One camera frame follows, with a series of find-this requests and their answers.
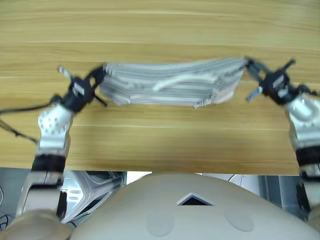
black cable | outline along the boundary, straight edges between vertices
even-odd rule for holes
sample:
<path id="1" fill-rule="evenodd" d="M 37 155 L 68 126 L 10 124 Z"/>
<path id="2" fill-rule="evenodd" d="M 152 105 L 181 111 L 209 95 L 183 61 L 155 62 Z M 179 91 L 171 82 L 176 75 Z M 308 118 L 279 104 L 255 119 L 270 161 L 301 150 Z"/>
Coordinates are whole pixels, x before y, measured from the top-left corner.
<path id="1" fill-rule="evenodd" d="M 12 114 L 12 113 L 24 113 L 24 112 L 29 112 L 29 111 L 34 111 L 34 110 L 39 110 L 39 109 L 43 109 L 46 108 L 48 106 L 50 106 L 51 104 L 57 103 L 61 100 L 61 97 L 59 95 L 54 95 L 50 101 L 46 104 L 42 104 L 42 105 L 37 105 L 37 106 L 31 106 L 31 107 L 24 107 L 24 108 L 8 108 L 8 109 L 3 109 L 0 110 L 0 115 L 1 114 Z M 25 139 L 30 140 L 31 142 L 33 142 L 34 144 L 38 144 L 38 140 L 32 136 L 28 136 L 16 129 L 14 129 L 13 127 L 11 127 L 10 125 L 8 125 L 7 123 L 5 123 L 4 121 L 2 121 L 0 119 L 0 128 L 2 128 L 5 131 L 8 131 L 10 133 L 13 133 L 16 137 L 22 137 Z"/>
<path id="2" fill-rule="evenodd" d="M 5 230 L 5 229 L 8 227 L 9 217 L 11 217 L 11 215 L 9 215 L 9 214 L 6 214 L 6 215 L 3 215 L 3 216 L 0 217 L 0 219 L 6 218 L 6 221 L 5 221 L 5 222 L 0 223 L 0 231 Z"/>
<path id="3" fill-rule="evenodd" d="M 75 228 L 77 227 L 77 225 L 73 221 L 68 221 L 67 224 L 72 224 Z"/>

striped cloth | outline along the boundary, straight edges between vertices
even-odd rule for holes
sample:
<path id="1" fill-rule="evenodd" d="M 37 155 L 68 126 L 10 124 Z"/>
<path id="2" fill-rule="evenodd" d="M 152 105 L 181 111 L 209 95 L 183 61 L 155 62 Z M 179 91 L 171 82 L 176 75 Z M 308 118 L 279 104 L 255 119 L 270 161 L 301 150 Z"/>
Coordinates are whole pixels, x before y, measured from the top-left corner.
<path id="1" fill-rule="evenodd" d="M 100 91 L 117 105 L 194 106 L 229 100 L 247 60 L 225 58 L 177 64 L 108 63 Z"/>

wire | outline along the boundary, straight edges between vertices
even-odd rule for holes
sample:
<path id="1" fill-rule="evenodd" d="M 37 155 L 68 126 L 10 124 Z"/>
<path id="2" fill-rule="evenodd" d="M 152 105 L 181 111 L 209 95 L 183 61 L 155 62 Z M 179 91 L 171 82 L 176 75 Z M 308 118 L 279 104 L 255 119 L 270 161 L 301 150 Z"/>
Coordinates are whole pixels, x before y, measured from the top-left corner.
<path id="1" fill-rule="evenodd" d="M 237 176 L 238 174 L 233 174 L 229 179 L 228 179 L 228 182 L 231 182 L 232 181 L 232 179 L 234 179 L 235 178 L 235 176 Z"/>
<path id="2" fill-rule="evenodd" d="M 67 224 L 72 224 L 75 228 L 77 227 L 77 225 L 73 221 L 68 221 Z"/>
<path id="3" fill-rule="evenodd" d="M 71 221 L 68 221 L 66 224 L 72 224 L 72 225 L 76 228 L 77 225 L 76 225 L 74 222 L 75 222 L 75 221 L 78 221 L 78 220 L 82 219 L 83 217 L 88 216 L 88 215 L 90 215 L 90 214 L 91 214 L 91 213 L 87 213 L 87 214 L 85 214 L 85 215 L 82 215 L 82 216 L 78 217 L 77 219 L 72 219 Z"/>
<path id="4" fill-rule="evenodd" d="M 1 204 L 4 201 L 4 198 L 5 198 L 5 194 L 4 194 L 4 191 L 2 190 L 1 186 L 0 186 L 0 194 L 2 195 L 2 198 L 0 200 L 0 206 L 1 206 Z"/>
<path id="5" fill-rule="evenodd" d="M 3 215 L 0 217 L 0 220 L 3 219 L 3 218 L 6 218 L 6 221 L 3 222 L 3 223 L 0 223 L 0 231 L 2 230 L 5 230 L 7 227 L 8 227 L 8 224 L 9 224 L 9 217 L 13 218 L 11 215 L 9 214 L 6 214 L 6 215 Z"/>
<path id="6" fill-rule="evenodd" d="M 0 115 L 1 114 L 12 114 L 12 113 L 24 113 L 24 112 L 29 112 L 29 111 L 34 111 L 34 110 L 39 110 L 39 109 L 43 109 L 46 108 L 48 106 L 50 106 L 51 104 L 57 103 L 61 100 L 61 97 L 59 95 L 54 95 L 50 101 L 46 104 L 42 104 L 42 105 L 38 105 L 38 106 L 31 106 L 31 107 L 24 107 L 24 108 L 8 108 L 8 109 L 3 109 L 0 110 Z M 5 123 L 4 121 L 2 121 L 0 119 L 0 128 L 2 128 L 3 130 L 13 133 L 16 137 L 22 137 L 25 139 L 30 140 L 31 142 L 33 142 L 34 144 L 38 144 L 38 140 L 32 136 L 28 136 L 16 129 L 14 129 L 13 127 L 11 127 L 10 125 L 8 125 L 7 123 Z"/>

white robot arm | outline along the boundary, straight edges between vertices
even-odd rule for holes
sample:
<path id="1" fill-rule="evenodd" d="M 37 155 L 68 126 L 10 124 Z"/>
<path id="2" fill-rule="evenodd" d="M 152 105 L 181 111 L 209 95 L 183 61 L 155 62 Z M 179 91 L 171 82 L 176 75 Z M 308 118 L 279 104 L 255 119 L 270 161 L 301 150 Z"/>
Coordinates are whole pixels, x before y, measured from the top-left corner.
<path id="1" fill-rule="evenodd" d="M 302 180 L 296 186 L 297 200 L 309 214 L 309 224 L 320 232 L 320 100 L 314 97 L 319 94 L 307 86 L 290 84 L 286 70 L 294 63 L 291 60 L 272 72 L 262 63 L 249 59 L 247 70 L 259 82 L 259 87 L 247 100 L 262 93 L 284 107 Z M 260 71 L 266 74 L 265 79 L 259 77 Z"/>
<path id="2" fill-rule="evenodd" d="M 320 231 L 320 102 L 307 95 L 315 93 L 305 86 L 290 84 L 286 69 L 292 63 L 272 72 L 248 59 L 247 70 L 259 81 L 248 100 L 263 93 L 284 107 L 303 180 L 297 186 L 298 201 L 309 212 L 310 225 Z M 105 71 L 98 68 L 84 80 L 63 68 L 59 71 L 71 78 L 69 91 L 38 119 L 41 139 L 36 157 L 18 204 L 18 218 L 6 229 L 4 239 L 319 239 L 310 226 L 240 187 L 212 177 L 177 173 L 154 174 L 122 188 L 71 236 L 59 224 L 66 212 L 66 194 L 59 186 L 70 146 L 69 129 L 73 117 L 95 97 L 99 81 L 90 86 L 89 79 L 102 80 Z M 265 79 L 259 77 L 260 71 L 266 72 Z M 207 206 L 183 207 L 197 204 Z"/>
<path id="3" fill-rule="evenodd" d="M 30 210 L 48 209 L 62 219 L 67 210 L 67 194 L 59 190 L 63 184 L 66 158 L 70 147 L 69 130 L 73 117 L 94 98 L 95 89 L 103 79 L 105 66 L 93 70 L 84 80 L 72 76 L 64 67 L 58 71 L 70 78 L 68 92 L 54 107 L 38 118 L 41 138 L 38 142 L 31 172 L 28 174 L 17 206 L 19 216 Z M 95 78 L 91 86 L 90 79 Z"/>

wood grain surface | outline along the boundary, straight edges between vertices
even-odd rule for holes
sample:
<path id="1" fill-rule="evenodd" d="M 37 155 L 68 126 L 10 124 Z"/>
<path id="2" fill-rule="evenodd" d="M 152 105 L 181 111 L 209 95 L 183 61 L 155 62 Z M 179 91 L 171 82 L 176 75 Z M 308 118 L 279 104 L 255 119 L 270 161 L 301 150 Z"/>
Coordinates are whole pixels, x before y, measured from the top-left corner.
<path id="1" fill-rule="evenodd" d="M 291 57 L 295 83 L 320 89 L 319 0 L 1 0 L 0 108 L 63 94 L 64 64 L 84 76 L 103 62 L 172 63 Z M 294 175 L 283 109 L 246 74 L 234 98 L 200 109 L 89 105 L 74 120 L 67 169 Z M 3 120 L 39 136 L 39 112 Z M 29 168 L 35 146 L 0 131 L 0 167 Z"/>

